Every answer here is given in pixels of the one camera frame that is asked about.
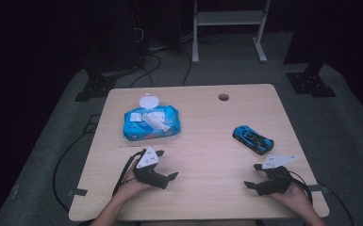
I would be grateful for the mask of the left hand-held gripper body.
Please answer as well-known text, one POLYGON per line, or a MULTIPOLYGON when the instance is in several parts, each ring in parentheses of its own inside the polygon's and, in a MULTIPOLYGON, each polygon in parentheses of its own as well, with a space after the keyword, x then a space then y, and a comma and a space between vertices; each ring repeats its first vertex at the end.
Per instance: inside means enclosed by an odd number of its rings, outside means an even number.
POLYGON ((155 171, 155 167, 159 163, 159 158, 160 156, 157 156, 156 150, 153 147, 149 147, 147 150, 143 151, 133 172, 138 181, 150 186, 165 189, 169 183, 167 181, 167 176, 155 171))

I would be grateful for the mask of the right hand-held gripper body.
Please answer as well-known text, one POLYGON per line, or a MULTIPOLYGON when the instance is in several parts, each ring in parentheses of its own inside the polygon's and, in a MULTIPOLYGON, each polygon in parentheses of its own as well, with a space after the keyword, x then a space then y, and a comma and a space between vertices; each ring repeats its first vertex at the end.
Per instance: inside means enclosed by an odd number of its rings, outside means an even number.
POLYGON ((256 185, 256 192, 259 196, 272 193, 285 192, 291 183, 292 177, 285 165, 296 159, 294 155, 272 155, 269 154, 262 163, 263 171, 268 180, 256 185))

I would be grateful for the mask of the blue wet wipes pack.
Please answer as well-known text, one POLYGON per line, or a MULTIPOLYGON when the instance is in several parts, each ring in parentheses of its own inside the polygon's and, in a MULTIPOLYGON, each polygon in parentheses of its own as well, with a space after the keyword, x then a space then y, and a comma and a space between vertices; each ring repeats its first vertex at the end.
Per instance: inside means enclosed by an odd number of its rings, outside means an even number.
POLYGON ((124 137, 130 141, 175 136, 181 131, 179 112, 172 105, 161 105, 152 94, 139 99, 139 107, 124 114, 124 137))

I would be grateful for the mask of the blue toy car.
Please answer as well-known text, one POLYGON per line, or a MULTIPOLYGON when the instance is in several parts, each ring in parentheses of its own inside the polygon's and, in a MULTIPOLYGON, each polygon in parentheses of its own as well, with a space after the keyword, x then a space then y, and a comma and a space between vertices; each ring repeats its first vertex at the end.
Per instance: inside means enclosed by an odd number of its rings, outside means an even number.
POLYGON ((268 153, 274 147, 272 139, 263 137, 247 125, 235 128, 232 137, 259 155, 268 153))

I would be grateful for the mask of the person's right hand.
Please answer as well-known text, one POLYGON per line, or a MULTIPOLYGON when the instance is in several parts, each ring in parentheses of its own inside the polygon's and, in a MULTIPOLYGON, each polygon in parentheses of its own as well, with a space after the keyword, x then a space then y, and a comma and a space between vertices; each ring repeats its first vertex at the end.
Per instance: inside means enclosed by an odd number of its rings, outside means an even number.
POLYGON ((305 217, 313 210, 304 190, 294 183, 291 183, 284 193, 273 193, 271 194, 271 197, 301 218, 305 217))

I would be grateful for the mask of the person's left hand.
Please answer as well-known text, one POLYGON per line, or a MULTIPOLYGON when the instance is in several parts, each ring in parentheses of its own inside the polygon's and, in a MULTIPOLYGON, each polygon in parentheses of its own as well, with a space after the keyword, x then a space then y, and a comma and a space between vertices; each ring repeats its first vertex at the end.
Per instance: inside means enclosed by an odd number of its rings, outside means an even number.
POLYGON ((120 188, 117 193, 124 197, 132 198, 142 191, 151 188, 150 185, 142 183, 136 179, 136 176, 133 172, 133 168, 135 167, 136 162, 133 162, 129 170, 124 176, 124 180, 121 182, 120 188))

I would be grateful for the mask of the black tape strip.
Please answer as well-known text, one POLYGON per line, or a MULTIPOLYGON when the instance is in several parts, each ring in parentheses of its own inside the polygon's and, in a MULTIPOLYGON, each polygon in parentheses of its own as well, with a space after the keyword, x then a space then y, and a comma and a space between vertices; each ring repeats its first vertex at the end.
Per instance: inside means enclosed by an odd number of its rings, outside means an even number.
POLYGON ((86 196, 88 193, 88 190, 86 189, 80 189, 80 188, 75 188, 75 189, 70 189, 67 192, 67 196, 69 197, 74 197, 74 196, 86 196))
POLYGON ((308 186, 309 190, 311 192, 314 192, 314 191, 320 191, 322 193, 328 193, 329 190, 326 186, 322 186, 322 185, 310 185, 308 186))

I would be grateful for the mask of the black stand base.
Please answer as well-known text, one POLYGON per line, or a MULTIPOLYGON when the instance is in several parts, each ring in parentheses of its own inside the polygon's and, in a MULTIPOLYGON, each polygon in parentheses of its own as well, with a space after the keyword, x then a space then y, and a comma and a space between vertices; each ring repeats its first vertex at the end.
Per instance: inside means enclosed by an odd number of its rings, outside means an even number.
POLYGON ((313 97, 335 97, 335 92, 320 77, 322 62, 310 62, 303 72, 287 73, 287 78, 297 94, 313 97))
POLYGON ((78 92, 75 101, 87 102, 90 98, 107 97, 115 87, 117 77, 103 76, 102 74, 90 75, 82 91, 78 92))

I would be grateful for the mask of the black table foot frame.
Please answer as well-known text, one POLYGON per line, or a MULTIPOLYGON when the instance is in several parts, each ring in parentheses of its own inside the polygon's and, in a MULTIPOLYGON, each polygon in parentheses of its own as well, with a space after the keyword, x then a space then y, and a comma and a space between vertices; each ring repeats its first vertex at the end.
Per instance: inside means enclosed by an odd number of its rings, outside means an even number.
POLYGON ((84 126, 83 133, 84 134, 94 134, 98 127, 100 118, 101 118, 100 114, 91 114, 89 116, 87 123, 84 126))

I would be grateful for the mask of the white metal stand frame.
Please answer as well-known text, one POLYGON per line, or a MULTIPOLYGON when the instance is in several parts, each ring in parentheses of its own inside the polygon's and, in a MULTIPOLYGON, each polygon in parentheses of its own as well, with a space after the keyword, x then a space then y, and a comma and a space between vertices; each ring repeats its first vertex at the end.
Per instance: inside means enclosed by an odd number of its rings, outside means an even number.
POLYGON ((238 10, 238 11, 199 11, 198 1, 193 4, 193 30, 191 46, 191 62, 199 62, 198 28, 201 26, 227 26, 227 25, 257 25, 258 30, 253 37, 254 47, 261 63, 268 61, 261 39, 272 0, 265 0, 263 9, 260 10, 238 10))

